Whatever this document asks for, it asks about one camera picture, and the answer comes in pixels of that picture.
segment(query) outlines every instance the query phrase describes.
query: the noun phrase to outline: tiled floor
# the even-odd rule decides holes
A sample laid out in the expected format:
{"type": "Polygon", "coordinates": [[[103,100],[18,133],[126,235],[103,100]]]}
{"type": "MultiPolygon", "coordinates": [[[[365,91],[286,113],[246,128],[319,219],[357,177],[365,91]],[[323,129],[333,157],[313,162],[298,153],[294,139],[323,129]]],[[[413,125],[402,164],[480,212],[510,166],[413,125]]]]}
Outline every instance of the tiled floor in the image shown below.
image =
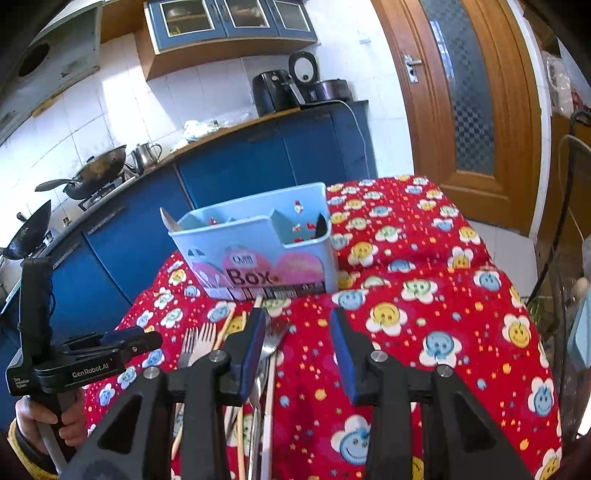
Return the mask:
{"type": "Polygon", "coordinates": [[[527,237],[470,220],[484,240],[493,262],[503,270],[522,296],[530,294],[538,279],[534,243],[527,237]]]}

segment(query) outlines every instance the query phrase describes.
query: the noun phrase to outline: red tablecloth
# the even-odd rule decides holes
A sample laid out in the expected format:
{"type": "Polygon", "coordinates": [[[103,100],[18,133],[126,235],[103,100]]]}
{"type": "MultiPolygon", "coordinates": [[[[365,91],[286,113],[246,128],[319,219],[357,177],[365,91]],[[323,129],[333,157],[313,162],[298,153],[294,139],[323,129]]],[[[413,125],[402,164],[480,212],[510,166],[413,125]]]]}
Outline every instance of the red tablecloth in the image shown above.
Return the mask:
{"type": "MultiPolygon", "coordinates": [[[[406,365],[454,367],[536,480],[545,480],[561,458],[551,372],[527,310],[480,237],[422,177],[362,180],[328,190],[342,291],[266,302],[272,317],[291,322],[275,379],[272,477],[363,477],[371,409],[349,404],[327,328],[331,309],[341,305],[355,329],[406,365]]],[[[251,307],[238,304],[236,317],[251,307]]],[[[163,335],[162,348],[135,359],[119,377],[87,388],[89,431],[142,369],[176,368],[189,326],[218,322],[227,309],[227,302],[205,295],[178,252],[172,255],[118,327],[155,329],[163,335]]],[[[413,478],[420,479],[420,409],[409,408],[413,478]]],[[[247,449],[250,419],[246,415],[247,449]]],[[[233,473],[235,446],[233,437],[233,473]]],[[[179,472],[178,460],[173,470],[179,472]]]]}

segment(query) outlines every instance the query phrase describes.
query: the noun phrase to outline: glass cabinet door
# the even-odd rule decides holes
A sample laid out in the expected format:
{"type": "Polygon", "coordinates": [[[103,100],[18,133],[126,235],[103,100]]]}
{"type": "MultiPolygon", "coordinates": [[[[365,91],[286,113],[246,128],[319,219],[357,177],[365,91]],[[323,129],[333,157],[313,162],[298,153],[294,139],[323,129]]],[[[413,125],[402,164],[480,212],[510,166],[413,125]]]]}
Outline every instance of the glass cabinet door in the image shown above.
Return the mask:
{"type": "Polygon", "coordinates": [[[278,37],[265,0],[216,0],[228,37],[278,37]]]}
{"type": "Polygon", "coordinates": [[[165,0],[149,3],[160,50],[226,37],[215,0],[165,0]]]}
{"type": "Polygon", "coordinates": [[[301,0],[268,0],[282,37],[318,40],[301,0]]]}

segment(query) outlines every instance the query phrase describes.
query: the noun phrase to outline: egg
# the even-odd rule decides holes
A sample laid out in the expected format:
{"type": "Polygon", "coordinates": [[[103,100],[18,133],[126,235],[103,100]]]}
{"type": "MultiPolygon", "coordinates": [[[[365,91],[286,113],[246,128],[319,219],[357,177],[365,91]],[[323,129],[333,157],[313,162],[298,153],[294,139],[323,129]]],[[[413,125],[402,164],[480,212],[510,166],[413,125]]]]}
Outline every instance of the egg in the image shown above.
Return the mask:
{"type": "Polygon", "coordinates": [[[571,290],[571,295],[576,303],[580,302],[583,299],[583,297],[587,293],[588,288],[589,280],[587,280],[585,277],[581,277],[574,283],[573,289],[571,290]]]}

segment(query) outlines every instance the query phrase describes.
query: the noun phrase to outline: light blue plastic object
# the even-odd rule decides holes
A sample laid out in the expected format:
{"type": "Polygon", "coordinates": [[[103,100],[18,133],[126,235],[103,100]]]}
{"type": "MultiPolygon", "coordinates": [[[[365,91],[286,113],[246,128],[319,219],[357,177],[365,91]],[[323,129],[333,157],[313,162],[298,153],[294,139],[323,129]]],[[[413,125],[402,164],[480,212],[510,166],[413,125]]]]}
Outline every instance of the light blue plastic object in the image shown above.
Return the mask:
{"type": "Polygon", "coordinates": [[[567,351],[577,371],[591,367],[591,288],[579,303],[567,351]]]}
{"type": "Polygon", "coordinates": [[[291,298],[338,289],[323,183],[192,210],[178,223],[183,230],[169,235],[210,297],[291,298]],[[319,215],[326,232],[315,238],[319,215]]]}

